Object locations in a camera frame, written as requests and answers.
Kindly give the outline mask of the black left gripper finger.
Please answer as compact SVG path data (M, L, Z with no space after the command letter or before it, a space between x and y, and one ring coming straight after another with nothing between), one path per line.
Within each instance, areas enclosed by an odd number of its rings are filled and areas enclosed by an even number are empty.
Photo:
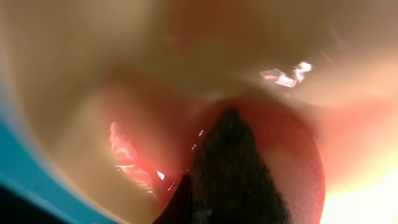
M191 220L192 181L184 175L170 202L152 224L191 224Z

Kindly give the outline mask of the green orange sponge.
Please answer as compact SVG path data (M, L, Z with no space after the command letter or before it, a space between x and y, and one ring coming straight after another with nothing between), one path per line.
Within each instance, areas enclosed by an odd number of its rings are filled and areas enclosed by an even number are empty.
M228 101L169 118L164 134L163 168L192 181L191 223L320 222L323 166L311 127L294 110Z

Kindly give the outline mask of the yellow plate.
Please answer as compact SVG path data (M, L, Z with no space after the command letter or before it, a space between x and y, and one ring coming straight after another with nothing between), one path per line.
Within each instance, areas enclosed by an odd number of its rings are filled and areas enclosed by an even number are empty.
M169 118L278 104L311 127L319 223L397 222L396 1L2 1L10 117L69 189L152 223Z

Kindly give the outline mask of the blue plastic tray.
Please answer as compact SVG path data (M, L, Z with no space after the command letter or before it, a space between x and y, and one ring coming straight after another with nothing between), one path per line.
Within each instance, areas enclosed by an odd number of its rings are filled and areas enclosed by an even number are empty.
M114 223L46 173L4 122L1 122L1 184L65 223Z

